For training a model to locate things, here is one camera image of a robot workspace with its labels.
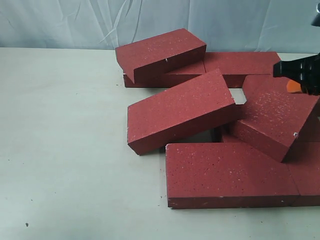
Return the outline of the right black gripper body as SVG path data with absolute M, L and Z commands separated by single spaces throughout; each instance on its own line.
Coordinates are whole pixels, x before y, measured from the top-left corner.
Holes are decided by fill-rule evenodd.
M 303 61 L 301 90 L 304 94 L 320 94 L 320 54 L 306 57 Z

